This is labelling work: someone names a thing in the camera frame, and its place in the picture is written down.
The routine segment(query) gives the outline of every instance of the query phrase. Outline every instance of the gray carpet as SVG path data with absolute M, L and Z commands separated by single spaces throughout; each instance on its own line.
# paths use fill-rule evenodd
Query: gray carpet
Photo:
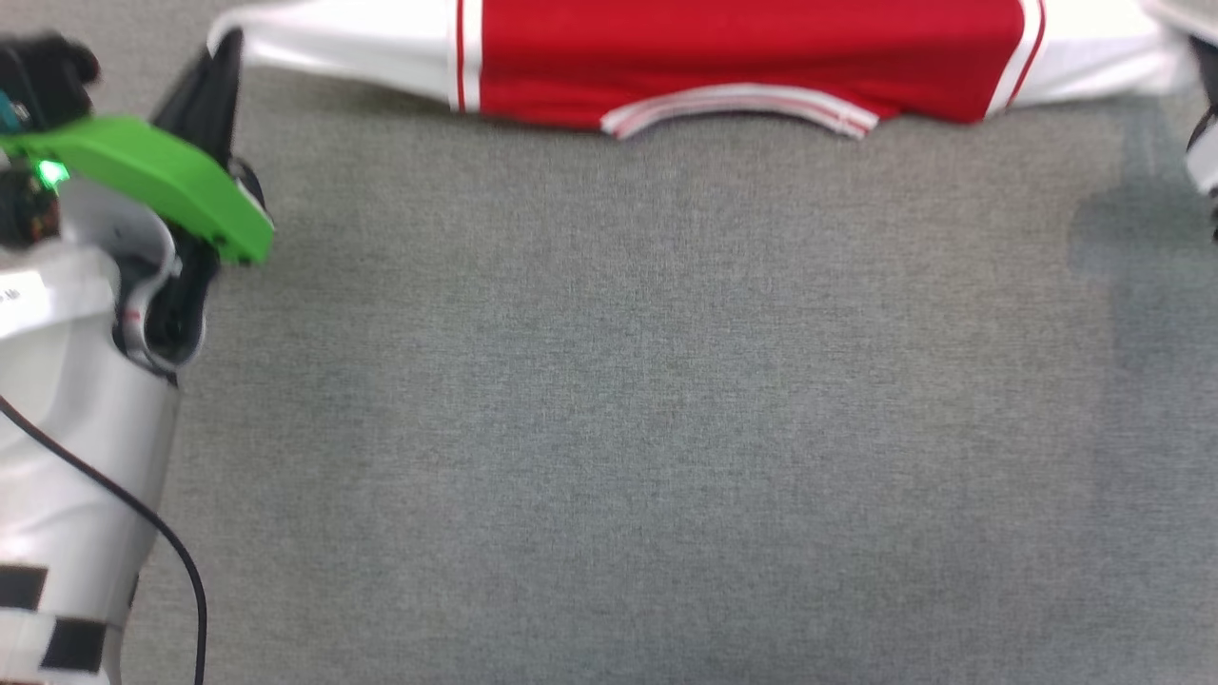
M 229 0 L 7 0 L 149 112 Z M 164 514 L 209 681 L 1218 683 L 1196 96 L 626 144 L 250 74 Z M 129 683 L 188 683 L 160 545 Z

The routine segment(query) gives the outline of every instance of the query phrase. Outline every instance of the white label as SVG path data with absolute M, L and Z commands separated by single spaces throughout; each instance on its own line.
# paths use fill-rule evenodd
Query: white label
M 0 273 L 0 338 L 43 323 L 50 305 L 50 293 L 37 272 Z
M 29 301 L 46 301 L 43 277 L 32 271 L 0 274 L 0 307 Z

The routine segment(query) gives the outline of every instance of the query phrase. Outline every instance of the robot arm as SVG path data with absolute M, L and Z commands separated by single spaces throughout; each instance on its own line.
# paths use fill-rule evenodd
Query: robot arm
M 91 116 L 83 48 L 0 41 L 0 683 L 119 683 L 158 529 L 200 598 L 202 679 L 202 586 L 155 509 L 207 286 L 270 240 L 230 158 L 239 61 L 234 35 L 149 126 Z

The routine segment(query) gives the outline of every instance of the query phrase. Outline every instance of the white trim stripe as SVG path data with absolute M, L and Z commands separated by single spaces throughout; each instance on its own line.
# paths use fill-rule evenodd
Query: white trim stripe
M 851 138 L 865 137 L 879 123 L 875 112 L 820 90 L 734 83 L 682 90 L 618 107 L 600 118 L 600 129 L 615 138 L 628 138 L 674 117 L 741 111 L 799 117 Z
M 462 6 L 462 0 L 446 0 L 447 9 L 445 16 L 448 20 L 448 45 L 447 54 L 445 55 L 445 71 L 448 76 L 448 107 L 454 111 L 460 111 L 460 93 L 457 88 L 457 10 Z
M 463 2 L 465 63 L 462 79 L 465 87 L 465 111 L 477 112 L 482 76 L 482 0 L 463 0 Z
M 1015 90 L 1019 87 L 1023 72 L 1035 56 L 1033 52 L 1040 39 L 1041 4 L 1040 0 L 1019 0 L 1019 5 L 1023 9 L 1023 35 L 1019 38 L 1015 52 L 1011 54 L 1006 68 L 1002 69 L 1002 77 L 999 78 L 994 96 L 990 98 L 989 108 L 985 110 L 987 117 L 1005 110 L 1011 104 L 1011 98 L 1015 98 Z

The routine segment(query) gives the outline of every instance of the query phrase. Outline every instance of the green led light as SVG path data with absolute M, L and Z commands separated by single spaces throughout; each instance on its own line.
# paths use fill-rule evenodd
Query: green led light
M 35 173 L 38 173 L 38 178 L 43 182 L 43 185 L 51 190 L 55 190 L 61 183 L 71 178 L 67 167 L 51 160 L 38 162 Z

